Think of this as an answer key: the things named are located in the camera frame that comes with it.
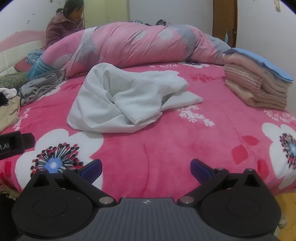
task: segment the yellow cloth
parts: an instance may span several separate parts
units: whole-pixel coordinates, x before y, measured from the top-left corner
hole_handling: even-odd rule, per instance
[[[0,134],[8,127],[18,122],[20,111],[20,97],[16,96],[0,107]]]

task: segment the blue folded cloth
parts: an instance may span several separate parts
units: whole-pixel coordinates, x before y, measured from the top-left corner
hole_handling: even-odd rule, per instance
[[[230,54],[230,53],[234,53],[234,52],[240,53],[244,56],[251,58],[252,60],[256,61],[262,67],[265,67],[266,69],[268,69],[271,73],[273,73],[275,76],[279,77],[283,81],[292,82],[294,80],[293,77],[288,75],[281,68],[275,66],[273,63],[271,63],[267,59],[261,57],[260,55],[254,54],[250,51],[240,49],[240,48],[231,48],[231,49],[224,51],[224,54]]]
[[[35,64],[37,59],[39,59],[39,57],[43,54],[43,52],[44,52],[43,50],[37,49],[32,51],[31,53],[28,53],[27,55],[28,59],[26,60],[26,63],[31,65]]]

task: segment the stack of folded clothes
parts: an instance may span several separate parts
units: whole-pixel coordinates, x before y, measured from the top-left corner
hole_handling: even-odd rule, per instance
[[[232,48],[224,52],[226,85],[246,105],[285,110],[293,78],[263,57]]]

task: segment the logo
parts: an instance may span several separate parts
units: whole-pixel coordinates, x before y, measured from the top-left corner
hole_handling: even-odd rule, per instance
[[[145,201],[143,201],[144,204],[148,205],[149,203],[151,203],[150,200],[146,199]]]

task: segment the blue striped cloth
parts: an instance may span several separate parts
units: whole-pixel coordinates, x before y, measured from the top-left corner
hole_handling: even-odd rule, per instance
[[[46,63],[44,63],[42,61],[41,57],[40,57],[39,59],[37,59],[35,64],[32,66],[30,71],[27,73],[27,78],[29,80],[31,80],[34,77],[37,77],[37,76],[39,76],[41,74],[44,74],[44,73],[46,73],[48,71],[53,71],[53,70],[57,70],[57,69],[54,69],[50,65],[47,65]]]

